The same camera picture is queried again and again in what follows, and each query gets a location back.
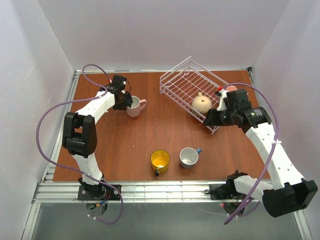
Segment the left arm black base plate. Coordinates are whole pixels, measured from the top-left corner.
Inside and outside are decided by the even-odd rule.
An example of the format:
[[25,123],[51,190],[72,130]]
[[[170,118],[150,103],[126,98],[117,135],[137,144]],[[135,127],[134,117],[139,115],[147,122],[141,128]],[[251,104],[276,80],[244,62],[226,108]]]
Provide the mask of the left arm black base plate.
[[83,186],[80,185],[78,189],[77,200],[79,201],[102,201],[120,200],[119,192],[112,187],[105,185],[93,185],[93,186]]

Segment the white faceted mug pink handle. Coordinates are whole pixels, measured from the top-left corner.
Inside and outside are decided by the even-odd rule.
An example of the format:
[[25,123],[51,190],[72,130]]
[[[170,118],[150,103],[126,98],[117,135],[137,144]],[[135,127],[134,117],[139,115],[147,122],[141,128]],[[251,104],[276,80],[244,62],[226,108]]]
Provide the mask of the white faceted mug pink handle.
[[131,118],[137,118],[141,110],[147,106],[146,99],[139,99],[137,96],[132,96],[132,104],[126,108],[126,113]]

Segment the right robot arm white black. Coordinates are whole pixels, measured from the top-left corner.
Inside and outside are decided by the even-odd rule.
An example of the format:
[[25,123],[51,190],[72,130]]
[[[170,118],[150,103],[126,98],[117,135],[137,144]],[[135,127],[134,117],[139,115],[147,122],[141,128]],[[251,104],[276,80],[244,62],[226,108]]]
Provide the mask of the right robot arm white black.
[[238,170],[226,182],[210,187],[207,194],[213,200],[230,199],[247,195],[263,204],[276,218],[305,209],[318,191],[314,180],[306,180],[295,168],[278,140],[279,130],[263,107],[253,108],[245,89],[227,91],[220,87],[216,92],[218,108],[208,111],[205,126],[238,126],[253,143],[265,164],[271,183],[252,178]]

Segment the pink floral mug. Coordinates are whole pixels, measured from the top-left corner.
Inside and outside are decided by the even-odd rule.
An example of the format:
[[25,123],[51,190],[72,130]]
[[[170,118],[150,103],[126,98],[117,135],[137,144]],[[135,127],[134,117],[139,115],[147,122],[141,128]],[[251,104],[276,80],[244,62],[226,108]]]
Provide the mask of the pink floral mug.
[[236,91],[236,90],[237,90],[237,87],[235,87],[234,85],[230,85],[230,86],[226,87],[226,90],[227,90],[228,92]]

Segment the beige round ceramic mug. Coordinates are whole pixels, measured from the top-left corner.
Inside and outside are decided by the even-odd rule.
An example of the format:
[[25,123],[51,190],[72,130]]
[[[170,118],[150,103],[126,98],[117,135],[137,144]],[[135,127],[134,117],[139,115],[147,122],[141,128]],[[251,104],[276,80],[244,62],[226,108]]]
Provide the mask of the beige round ceramic mug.
[[191,106],[201,114],[206,114],[212,107],[211,100],[204,96],[201,92],[197,93],[197,96],[193,99]]

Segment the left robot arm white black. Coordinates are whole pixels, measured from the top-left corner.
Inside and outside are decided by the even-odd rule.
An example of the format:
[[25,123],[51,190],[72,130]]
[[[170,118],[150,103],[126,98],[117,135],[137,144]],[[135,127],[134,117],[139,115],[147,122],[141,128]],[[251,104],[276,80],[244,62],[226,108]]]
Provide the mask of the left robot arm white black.
[[114,75],[111,82],[100,88],[95,99],[76,112],[68,112],[64,116],[62,146],[75,159],[82,177],[80,185],[90,197],[99,200],[106,195],[107,187],[104,174],[100,171],[95,157],[98,144],[96,123],[109,109],[125,111],[133,103],[127,78]]

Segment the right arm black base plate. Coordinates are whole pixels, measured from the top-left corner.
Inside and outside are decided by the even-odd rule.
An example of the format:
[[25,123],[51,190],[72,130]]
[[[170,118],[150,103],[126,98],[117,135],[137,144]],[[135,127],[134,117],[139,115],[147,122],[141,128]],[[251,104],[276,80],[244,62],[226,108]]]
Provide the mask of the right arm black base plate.
[[231,200],[239,197],[239,194],[234,192],[227,183],[220,186],[210,184],[209,189],[206,189],[204,194],[210,195],[211,200]]

